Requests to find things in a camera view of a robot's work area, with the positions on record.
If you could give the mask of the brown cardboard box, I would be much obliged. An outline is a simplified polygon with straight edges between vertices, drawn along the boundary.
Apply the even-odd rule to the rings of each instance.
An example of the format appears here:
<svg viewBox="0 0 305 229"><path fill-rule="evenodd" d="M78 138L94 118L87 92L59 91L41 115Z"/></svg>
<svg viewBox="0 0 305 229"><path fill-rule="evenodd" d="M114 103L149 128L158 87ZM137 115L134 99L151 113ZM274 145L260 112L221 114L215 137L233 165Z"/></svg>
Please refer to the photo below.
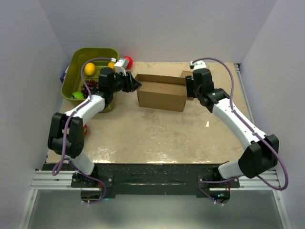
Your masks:
<svg viewBox="0 0 305 229"><path fill-rule="evenodd" d="M140 107L183 112L187 101L186 80L182 77L137 74Z"/></svg>

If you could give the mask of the yellow lemon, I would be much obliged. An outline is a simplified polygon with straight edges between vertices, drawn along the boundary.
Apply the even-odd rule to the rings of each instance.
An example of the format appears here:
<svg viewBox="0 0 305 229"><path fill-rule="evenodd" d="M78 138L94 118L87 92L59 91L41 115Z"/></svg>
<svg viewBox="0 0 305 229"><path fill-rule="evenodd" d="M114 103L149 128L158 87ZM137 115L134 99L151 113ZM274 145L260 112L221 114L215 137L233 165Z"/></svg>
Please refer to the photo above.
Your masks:
<svg viewBox="0 0 305 229"><path fill-rule="evenodd" d="M89 62L89 63L85 64L84 73L87 76L93 76L95 73L95 69L96 69L95 64L93 64L92 62Z"/></svg>

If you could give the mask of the dark purple grapes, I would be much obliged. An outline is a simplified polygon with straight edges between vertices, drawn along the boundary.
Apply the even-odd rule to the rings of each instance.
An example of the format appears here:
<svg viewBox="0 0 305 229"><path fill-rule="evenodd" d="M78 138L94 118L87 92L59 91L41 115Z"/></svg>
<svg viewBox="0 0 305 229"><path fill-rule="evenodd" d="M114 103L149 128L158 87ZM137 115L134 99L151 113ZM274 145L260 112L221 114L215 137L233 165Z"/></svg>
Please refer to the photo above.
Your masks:
<svg viewBox="0 0 305 229"><path fill-rule="evenodd" d="M85 95L88 96L89 92L93 93L93 91L97 87L97 81L95 80L87 80L85 83L81 86L81 92Z"/></svg>

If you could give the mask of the green plastic basket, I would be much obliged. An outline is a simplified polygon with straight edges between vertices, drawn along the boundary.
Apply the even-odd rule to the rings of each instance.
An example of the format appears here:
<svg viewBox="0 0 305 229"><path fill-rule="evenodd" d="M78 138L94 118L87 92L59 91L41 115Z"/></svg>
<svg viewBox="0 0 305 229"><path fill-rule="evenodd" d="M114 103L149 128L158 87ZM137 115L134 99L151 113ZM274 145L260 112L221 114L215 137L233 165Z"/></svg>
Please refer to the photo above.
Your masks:
<svg viewBox="0 0 305 229"><path fill-rule="evenodd" d="M61 94L63 98L71 104L72 107L78 106L84 99L72 98L75 92L81 92L84 88L83 79L81 78L81 67L87 61L95 65L93 76L83 75L84 80L89 82L98 82L100 69L107 67L110 60L106 58L119 58L118 52L113 48L104 47L85 47L77 50L71 58L65 79L62 84Z"/></svg>

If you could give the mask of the red apple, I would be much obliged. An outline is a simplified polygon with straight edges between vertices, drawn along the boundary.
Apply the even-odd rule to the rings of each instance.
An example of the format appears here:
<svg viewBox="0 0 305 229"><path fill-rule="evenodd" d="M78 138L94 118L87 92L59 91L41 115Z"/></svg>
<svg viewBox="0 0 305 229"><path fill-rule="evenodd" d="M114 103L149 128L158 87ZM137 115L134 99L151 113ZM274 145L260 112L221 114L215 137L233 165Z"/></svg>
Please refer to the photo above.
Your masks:
<svg viewBox="0 0 305 229"><path fill-rule="evenodd" d="M123 57L124 59L127 60L127 66L126 66L126 69L131 69L132 68L132 65L133 65L133 60L130 56L124 56Z"/></svg>

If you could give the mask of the aluminium frame rail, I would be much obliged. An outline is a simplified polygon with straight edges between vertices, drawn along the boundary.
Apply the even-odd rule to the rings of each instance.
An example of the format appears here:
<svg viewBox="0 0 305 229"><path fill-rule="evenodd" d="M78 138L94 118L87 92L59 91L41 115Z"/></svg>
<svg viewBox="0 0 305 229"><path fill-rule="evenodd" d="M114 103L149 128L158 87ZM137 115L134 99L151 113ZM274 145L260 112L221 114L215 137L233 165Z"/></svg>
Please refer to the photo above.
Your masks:
<svg viewBox="0 0 305 229"><path fill-rule="evenodd" d="M194 60L194 61L199 61L199 60L202 60L202 61L206 62L205 58L200 58L200 59L197 59L197 60ZM234 93L229 92L228 94L230 96L230 102L234 104L234 102L233 102L233 94ZM282 160L281 160L279 154L277 155L277 159L278 159L277 164L282 164ZM82 175L86 176L86 174L79 171L69 160L64 160L63 165L65 165L65 164L71 165L79 174L82 174ZM49 186L47 185L48 181L50 181L51 186L53 188L56 188L56 189L64 188L64 187L72 188L71 183L69 181L69 179L71 178L71 173L70 172L66 172L65 174L62 174L61 171L60 171L57 175L54 176L52 174L52 170L53 169L49 168L49 165L45 165L41 170L37 170L34 174L34 179L33 179L33 182L31 184L31 189L33 189L33 190L38 190L38 189L47 190L47 189L49 189ZM263 173L261 173L260 175L254 177L254 178L257 178L259 180L263 180L263 177L262 177ZM229 181L233 178L237 178L239 180L240 178L243 178L243 177L247 178L246 176L240 176L240 177L232 177L232 178L223 179L223 180L224 181ZM217 205L222 206L224 204L224 202L222 202L220 200L213 200L210 195L207 195L206 198L210 199L213 202L213 204L216 205L216 206ZM85 205L91 205L91 204L95 204L95 203L100 203L103 200L104 200L104 198L99 198L98 200L93 201L93 202L90 202L88 200L87 201L81 200L81 201Z"/></svg>

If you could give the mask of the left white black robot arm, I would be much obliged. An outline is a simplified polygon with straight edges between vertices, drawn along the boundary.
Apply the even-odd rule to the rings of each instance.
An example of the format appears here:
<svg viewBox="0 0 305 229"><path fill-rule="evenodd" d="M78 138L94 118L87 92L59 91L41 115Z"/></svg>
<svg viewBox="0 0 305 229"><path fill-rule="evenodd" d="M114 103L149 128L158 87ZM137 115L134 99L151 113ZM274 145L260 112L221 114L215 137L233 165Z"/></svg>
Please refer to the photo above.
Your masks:
<svg viewBox="0 0 305 229"><path fill-rule="evenodd" d="M98 184L99 176L93 172L95 164L83 151L83 127L110 105L116 92L132 93L141 85L130 71L117 72L109 67L102 68L99 73L98 89L94 94L89 95L74 109L52 116L48 148L61 156L61 160L52 170L54 176L61 171L64 160L69 160L83 173L81 180L86 186L94 187Z"/></svg>

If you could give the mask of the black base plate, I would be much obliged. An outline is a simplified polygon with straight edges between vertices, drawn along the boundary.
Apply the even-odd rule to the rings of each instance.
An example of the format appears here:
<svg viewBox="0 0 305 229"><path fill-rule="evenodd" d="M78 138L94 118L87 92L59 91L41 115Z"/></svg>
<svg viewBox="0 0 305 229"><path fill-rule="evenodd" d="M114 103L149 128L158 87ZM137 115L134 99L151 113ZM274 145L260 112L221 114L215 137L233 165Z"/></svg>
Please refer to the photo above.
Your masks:
<svg viewBox="0 0 305 229"><path fill-rule="evenodd" d="M224 181L216 169L216 164L96 164L93 173L84 176L65 164L61 173L71 173L71 187L81 189L83 201L117 195L210 195L225 202L240 183L237 178Z"/></svg>

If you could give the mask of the small closed cardboard box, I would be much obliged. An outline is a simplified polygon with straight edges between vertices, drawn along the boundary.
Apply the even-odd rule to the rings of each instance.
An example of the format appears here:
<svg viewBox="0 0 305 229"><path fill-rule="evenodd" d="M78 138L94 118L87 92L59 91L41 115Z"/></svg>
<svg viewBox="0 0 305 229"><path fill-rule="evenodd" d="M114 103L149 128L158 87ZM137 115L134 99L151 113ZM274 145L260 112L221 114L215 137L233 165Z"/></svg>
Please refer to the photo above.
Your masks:
<svg viewBox="0 0 305 229"><path fill-rule="evenodd" d="M186 78L187 76L192 76L193 72L191 71L182 71L181 78Z"/></svg>

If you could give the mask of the small orange fruit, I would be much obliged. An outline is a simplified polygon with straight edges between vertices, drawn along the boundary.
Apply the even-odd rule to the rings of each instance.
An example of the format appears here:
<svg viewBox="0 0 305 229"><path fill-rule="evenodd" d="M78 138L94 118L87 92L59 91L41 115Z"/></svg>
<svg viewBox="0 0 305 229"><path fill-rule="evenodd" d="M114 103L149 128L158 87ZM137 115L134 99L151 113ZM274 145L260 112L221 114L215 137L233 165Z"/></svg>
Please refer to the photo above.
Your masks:
<svg viewBox="0 0 305 229"><path fill-rule="evenodd" d="M111 68L111 69L113 69L113 70L115 70L115 67L114 67L114 66L115 66L115 62L109 62L109 63L108 63L108 67Z"/></svg>

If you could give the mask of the blue white booklet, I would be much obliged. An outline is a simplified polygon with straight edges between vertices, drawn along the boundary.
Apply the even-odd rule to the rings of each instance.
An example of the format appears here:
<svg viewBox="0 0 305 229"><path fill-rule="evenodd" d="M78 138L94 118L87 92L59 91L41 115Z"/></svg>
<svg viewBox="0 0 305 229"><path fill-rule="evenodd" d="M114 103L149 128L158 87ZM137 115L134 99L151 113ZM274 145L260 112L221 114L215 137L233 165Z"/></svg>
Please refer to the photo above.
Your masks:
<svg viewBox="0 0 305 229"><path fill-rule="evenodd" d="M66 66L64 72L63 72L63 73L61 74L61 76L60 76L60 81L61 81L62 83L64 82L64 79L65 79L65 77L66 77L66 74L67 74L67 71L68 71L69 66L70 66L70 63L68 63L68 65Z"/></svg>

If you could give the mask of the pink dragon fruit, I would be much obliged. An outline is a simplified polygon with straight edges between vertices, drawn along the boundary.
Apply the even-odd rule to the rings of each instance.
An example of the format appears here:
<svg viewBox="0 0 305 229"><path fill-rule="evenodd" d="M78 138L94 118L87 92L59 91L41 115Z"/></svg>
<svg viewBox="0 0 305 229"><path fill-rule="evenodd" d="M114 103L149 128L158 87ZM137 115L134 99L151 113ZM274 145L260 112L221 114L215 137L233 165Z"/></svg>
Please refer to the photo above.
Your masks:
<svg viewBox="0 0 305 229"><path fill-rule="evenodd" d="M83 135L86 136L87 132L88 132L88 127L87 127L87 125L84 125L84 127L83 127Z"/></svg>

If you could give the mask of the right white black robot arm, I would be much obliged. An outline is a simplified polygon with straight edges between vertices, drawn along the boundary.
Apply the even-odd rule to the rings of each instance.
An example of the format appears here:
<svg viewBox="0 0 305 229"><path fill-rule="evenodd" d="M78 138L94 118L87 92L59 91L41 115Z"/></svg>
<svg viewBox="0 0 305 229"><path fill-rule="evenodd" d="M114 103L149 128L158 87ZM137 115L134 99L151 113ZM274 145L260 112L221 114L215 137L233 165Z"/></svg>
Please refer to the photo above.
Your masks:
<svg viewBox="0 0 305 229"><path fill-rule="evenodd" d="M258 129L230 102L230 96L224 89L215 88L210 70L194 70L185 79L187 96L197 98L202 106L218 117L244 149L238 160L231 160L217 167L212 176L215 186L224 187L232 177L254 178L277 165L278 138Z"/></svg>

